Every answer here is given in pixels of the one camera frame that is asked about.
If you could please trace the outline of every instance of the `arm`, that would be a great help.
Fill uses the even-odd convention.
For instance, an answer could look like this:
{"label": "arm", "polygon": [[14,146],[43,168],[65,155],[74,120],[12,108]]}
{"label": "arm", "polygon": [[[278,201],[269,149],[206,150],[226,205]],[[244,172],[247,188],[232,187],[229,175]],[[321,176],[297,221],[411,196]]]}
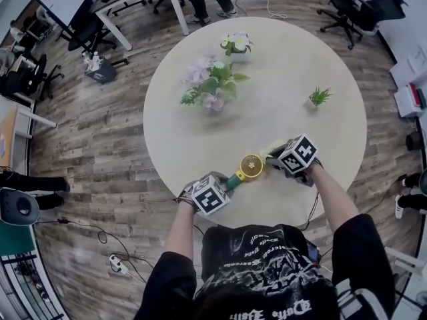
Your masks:
{"label": "arm", "polygon": [[160,257],[145,287],[137,320],[187,319],[196,280],[193,266],[194,208],[181,201]]}
{"label": "arm", "polygon": [[166,251],[179,253],[193,261],[194,208],[185,201],[179,202],[175,220],[166,242]]}
{"label": "arm", "polygon": [[393,274],[371,216],[358,214],[353,201],[322,166],[314,164],[307,173],[318,188],[326,218],[334,232],[332,283],[337,285],[349,279],[354,291],[369,289],[391,317]]}
{"label": "arm", "polygon": [[346,221],[359,214],[348,194],[322,166],[315,163],[308,168],[307,173],[316,184],[322,198],[326,218],[333,232]]}

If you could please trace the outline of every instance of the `glove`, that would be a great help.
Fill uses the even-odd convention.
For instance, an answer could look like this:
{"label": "glove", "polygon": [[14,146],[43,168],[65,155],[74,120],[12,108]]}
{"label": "glove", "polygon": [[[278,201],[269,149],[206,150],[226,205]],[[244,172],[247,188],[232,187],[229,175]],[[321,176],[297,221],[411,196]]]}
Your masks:
{"label": "glove", "polygon": [[[192,182],[188,183],[187,185],[185,185],[183,190],[181,191],[181,193],[178,195],[178,197],[176,197],[174,199],[174,201],[176,201],[176,203],[179,203],[181,201],[185,201],[186,203],[190,204],[194,208],[194,212],[200,211],[199,208],[197,207],[197,205],[194,203],[193,199],[191,198],[191,192],[193,191],[193,188],[195,186],[197,186],[197,184],[200,181],[209,177],[210,175],[212,175],[220,185],[224,185],[228,180],[227,176],[220,173],[220,172],[215,172],[215,171],[209,172],[208,174],[204,175],[199,180],[192,181]],[[230,192],[226,192],[226,193],[227,193],[228,197],[230,198],[233,195],[234,191],[230,191]]]}

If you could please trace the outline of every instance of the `wooden floor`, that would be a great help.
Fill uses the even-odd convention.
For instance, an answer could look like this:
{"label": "wooden floor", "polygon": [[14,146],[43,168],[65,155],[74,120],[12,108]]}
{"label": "wooden floor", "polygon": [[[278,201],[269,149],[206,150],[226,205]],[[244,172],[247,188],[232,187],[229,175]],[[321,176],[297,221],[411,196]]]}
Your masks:
{"label": "wooden floor", "polygon": [[[217,5],[206,0],[214,20]],[[331,23],[316,9],[328,0],[270,0],[270,10],[285,13],[287,22],[325,41],[346,63],[356,79],[366,106],[368,141],[365,157],[349,194],[361,212],[377,205],[390,184],[403,173],[420,170],[419,153],[405,148],[405,136],[413,125],[398,117],[393,99],[392,61],[377,37],[365,37],[353,51],[341,29],[320,33]],[[250,16],[269,17],[266,0],[239,0]],[[193,13],[187,4],[184,13]],[[66,204],[44,211],[43,219],[66,217],[82,224],[98,225],[117,235],[132,255],[155,263],[161,255],[175,205],[149,158],[143,136],[143,106],[147,87],[166,53],[182,38],[170,4],[153,15],[151,7],[133,7],[114,19],[141,53],[118,69],[117,79],[100,86],[84,77],[81,52],[67,51],[64,40],[46,40],[39,51],[47,54],[48,66],[62,65],[64,79],[53,84],[52,101],[44,101],[37,113],[58,123],[56,129],[37,125],[31,148],[31,174],[65,176],[71,184]],[[100,48],[119,59],[123,48]],[[386,200],[370,214],[385,245],[414,254],[421,217],[408,210],[400,221],[394,218],[395,184]],[[206,230],[210,223],[197,217]],[[141,302],[144,286],[128,276],[114,273],[108,257],[123,251],[114,239],[106,245],[97,231],[76,225],[37,225],[41,252],[60,299],[73,319],[131,319]],[[331,231],[324,217],[305,231],[306,237],[325,253],[332,246]],[[195,263],[200,262],[201,235],[195,231]],[[331,251],[323,264],[331,267]],[[151,268],[133,260],[148,278]]]}

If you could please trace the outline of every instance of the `yellow handheld fan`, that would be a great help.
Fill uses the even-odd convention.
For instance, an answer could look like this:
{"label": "yellow handheld fan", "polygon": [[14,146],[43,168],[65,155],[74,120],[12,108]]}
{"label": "yellow handheld fan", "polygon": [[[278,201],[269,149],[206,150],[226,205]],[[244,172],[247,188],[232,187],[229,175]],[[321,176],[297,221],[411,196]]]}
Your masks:
{"label": "yellow handheld fan", "polygon": [[264,163],[255,154],[246,155],[240,163],[240,169],[227,180],[227,190],[235,189],[246,178],[255,178],[261,174]]}

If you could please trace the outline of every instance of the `pink flower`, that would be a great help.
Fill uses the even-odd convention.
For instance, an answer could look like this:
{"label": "pink flower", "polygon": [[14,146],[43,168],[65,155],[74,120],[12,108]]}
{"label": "pink flower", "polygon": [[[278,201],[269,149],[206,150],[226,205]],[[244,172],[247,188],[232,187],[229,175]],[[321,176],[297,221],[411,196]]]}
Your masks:
{"label": "pink flower", "polygon": [[215,63],[215,56],[200,57],[195,65],[188,67],[188,75],[184,83],[189,87],[198,87],[209,78],[209,69]]}
{"label": "pink flower", "polygon": [[217,93],[216,95],[212,95],[210,93],[202,93],[200,97],[203,101],[203,105],[206,108],[212,109],[214,111],[221,111],[222,107],[224,106],[224,103],[226,102],[225,93]]}

